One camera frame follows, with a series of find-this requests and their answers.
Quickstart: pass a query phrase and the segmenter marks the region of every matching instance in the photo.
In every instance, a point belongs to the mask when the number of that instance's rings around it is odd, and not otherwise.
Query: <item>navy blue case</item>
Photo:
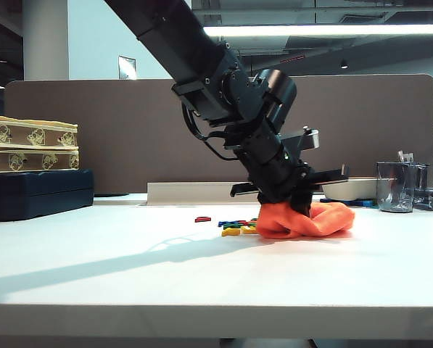
[[[91,170],[0,173],[0,221],[87,207],[93,200]]]

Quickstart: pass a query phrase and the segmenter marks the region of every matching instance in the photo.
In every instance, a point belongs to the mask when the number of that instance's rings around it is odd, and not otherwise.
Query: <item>white table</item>
[[[0,223],[0,335],[433,339],[433,212],[274,241],[220,236],[258,206],[143,200]]]

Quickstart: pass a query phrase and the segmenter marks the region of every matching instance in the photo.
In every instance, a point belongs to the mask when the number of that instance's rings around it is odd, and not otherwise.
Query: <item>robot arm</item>
[[[308,216],[318,184],[347,179],[339,170],[314,173],[300,159],[303,149],[318,146],[318,131],[280,136],[297,94],[289,76],[264,70],[250,80],[229,45],[213,43],[184,0],[105,1],[176,81],[189,130],[214,152],[207,140],[223,138],[235,157],[220,158],[247,169],[249,183],[235,185],[232,196],[259,191],[261,203],[290,201]],[[203,136],[196,117],[224,129]]]

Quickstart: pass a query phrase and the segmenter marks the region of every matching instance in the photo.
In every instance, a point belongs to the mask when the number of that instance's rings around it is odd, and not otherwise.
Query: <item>gray partition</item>
[[[375,175],[375,163],[413,152],[433,167],[433,78],[344,75],[294,78],[297,99],[282,133],[308,125],[319,149],[302,158],[316,170],[346,163]],[[14,82],[6,116],[79,124],[81,167],[96,192],[145,192],[147,182],[245,181],[238,162],[218,159],[187,130],[171,80]],[[433,169],[429,173],[433,182]]]

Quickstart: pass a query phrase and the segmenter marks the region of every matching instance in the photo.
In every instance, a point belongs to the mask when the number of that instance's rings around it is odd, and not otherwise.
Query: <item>orange towel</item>
[[[257,232],[266,238],[324,237],[352,228],[355,213],[342,203],[311,203],[310,217],[293,210],[288,202],[261,205]]]

